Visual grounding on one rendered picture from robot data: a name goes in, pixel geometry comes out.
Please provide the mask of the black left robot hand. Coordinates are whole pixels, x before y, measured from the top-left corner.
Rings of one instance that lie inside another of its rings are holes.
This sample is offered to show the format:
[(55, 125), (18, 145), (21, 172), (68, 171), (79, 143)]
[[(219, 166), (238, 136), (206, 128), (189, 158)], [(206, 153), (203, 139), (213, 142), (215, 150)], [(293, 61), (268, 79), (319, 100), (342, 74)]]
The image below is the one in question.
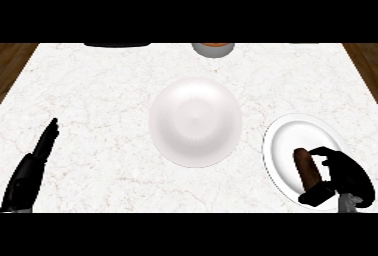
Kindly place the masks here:
[(34, 151), (24, 156), (14, 171), (3, 195), (0, 212), (12, 212), (33, 207), (58, 135), (58, 119), (54, 118), (42, 133)]

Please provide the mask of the grey cup with orange content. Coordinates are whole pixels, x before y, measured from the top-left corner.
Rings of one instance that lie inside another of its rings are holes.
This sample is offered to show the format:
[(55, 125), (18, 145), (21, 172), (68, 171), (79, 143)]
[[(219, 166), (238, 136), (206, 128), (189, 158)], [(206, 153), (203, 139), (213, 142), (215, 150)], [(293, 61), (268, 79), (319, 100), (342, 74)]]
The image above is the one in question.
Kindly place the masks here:
[(192, 47), (195, 52), (201, 56), (207, 58), (222, 58), (234, 51), (235, 44), (228, 43), (226, 45), (222, 45), (222, 46), (209, 46), (203, 43), (194, 43)]

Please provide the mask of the large white plate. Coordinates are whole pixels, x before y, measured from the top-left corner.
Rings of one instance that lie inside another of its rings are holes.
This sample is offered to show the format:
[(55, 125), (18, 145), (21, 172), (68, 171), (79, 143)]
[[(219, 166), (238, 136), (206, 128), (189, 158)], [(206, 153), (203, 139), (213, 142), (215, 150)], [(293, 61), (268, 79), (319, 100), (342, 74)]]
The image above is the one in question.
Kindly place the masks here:
[(206, 78), (176, 81), (151, 108), (150, 132), (161, 155), (178, 165), (204, 168), (232, 153), (243, 133), (243, 113), (226, 87)]

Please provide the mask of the brown sweet potato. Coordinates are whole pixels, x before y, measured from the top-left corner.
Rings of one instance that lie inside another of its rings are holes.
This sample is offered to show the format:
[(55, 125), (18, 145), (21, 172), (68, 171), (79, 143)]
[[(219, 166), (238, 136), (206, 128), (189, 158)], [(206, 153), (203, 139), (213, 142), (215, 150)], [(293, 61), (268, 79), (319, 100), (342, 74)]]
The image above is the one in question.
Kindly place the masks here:
[(322, 176), (311, 153), (305, 148), (297, 148), (293, 153), (296, 168), (302, 178), (303, 189), (309, 191), (321, 182)]

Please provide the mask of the small white plate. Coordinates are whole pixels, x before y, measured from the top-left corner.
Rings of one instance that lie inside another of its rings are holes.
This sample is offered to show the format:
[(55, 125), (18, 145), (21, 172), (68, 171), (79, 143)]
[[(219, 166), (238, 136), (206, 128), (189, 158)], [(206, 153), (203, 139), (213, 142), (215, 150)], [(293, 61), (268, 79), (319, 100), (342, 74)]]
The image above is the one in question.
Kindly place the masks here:
[(263, 139), (263, 161), (271, 179), (294, 203), (311, 210), (328, 211), (337, 208), (337, 197), (318, 207), (299, 202), (305, 188), (293, 157), (297, 148), (312, 150), (322, 146), (352, 155), (339, 132), (319, 118), (308, 114), (287, 114), (274, 121)]

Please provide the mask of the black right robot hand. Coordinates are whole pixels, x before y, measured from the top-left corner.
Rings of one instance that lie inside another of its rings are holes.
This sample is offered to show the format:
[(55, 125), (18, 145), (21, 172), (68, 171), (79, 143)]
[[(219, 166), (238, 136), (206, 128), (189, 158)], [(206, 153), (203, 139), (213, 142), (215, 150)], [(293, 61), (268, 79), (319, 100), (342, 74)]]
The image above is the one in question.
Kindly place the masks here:
[(358, 162), (342, 151), (318, 147), (308, 151), (311, 155), (325, 156), (322, 165), (330, 170), (331, 180), (322, 182), (299, 197), (302, 204), (318, 207), (336, 194), (350, 193), (364, 199), (358, 208), (368, 208), (375, 201), (375, 189), (370, 176)]

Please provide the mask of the black flat object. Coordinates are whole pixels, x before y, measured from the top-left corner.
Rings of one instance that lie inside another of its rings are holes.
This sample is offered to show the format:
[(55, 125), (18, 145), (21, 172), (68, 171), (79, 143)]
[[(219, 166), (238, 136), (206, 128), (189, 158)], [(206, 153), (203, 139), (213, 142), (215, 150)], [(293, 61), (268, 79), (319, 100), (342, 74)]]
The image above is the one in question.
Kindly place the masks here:
[(101, 48), (133, 48), (133, 47), (145, 47), (151, 43), (85, 43), (89, 47), (101, 47)]

